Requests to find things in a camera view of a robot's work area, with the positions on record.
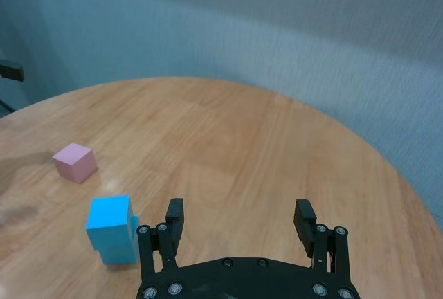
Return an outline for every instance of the wall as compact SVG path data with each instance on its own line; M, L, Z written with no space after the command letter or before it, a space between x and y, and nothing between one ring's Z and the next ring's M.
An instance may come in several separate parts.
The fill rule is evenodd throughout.
M226 78L302 100L378 149L443 228L442 3L0 0L0 47L24 65L29 102L150 75Z

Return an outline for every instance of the pink cube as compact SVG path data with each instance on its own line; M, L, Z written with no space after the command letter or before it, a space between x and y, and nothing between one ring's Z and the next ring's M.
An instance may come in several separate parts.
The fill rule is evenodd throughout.
M53 156L58 174L76 183L83 182L97 170L91 149L71 143Z

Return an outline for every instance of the blue block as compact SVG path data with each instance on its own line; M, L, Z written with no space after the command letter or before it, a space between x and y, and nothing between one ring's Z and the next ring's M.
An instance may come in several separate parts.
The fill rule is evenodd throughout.
M129 195L96 197L92 200L86 231L103 263L138 261L137 226L138 216L132 212Z

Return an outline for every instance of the cube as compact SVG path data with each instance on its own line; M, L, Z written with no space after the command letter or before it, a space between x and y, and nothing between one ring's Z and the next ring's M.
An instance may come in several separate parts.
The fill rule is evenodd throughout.
M129 195L96 197L91 202L86 232L104 264L138 261L138 216Z
M91 149L71 143L53 156L59 175L65 179L82 183L97 170Z

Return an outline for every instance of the wood grain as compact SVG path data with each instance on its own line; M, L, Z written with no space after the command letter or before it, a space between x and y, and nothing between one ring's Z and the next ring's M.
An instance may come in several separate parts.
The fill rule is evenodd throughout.
M92 147L82 185L51 156ZM135 298L139 265L102 265L84 224L92 197L129 193L141 221L183 197L179 265L262 256L308 265L296 198L350 231L362 298L443 298L443 239L395 169L341 124L264 89L151 78L64 94L0 120L0 299Z

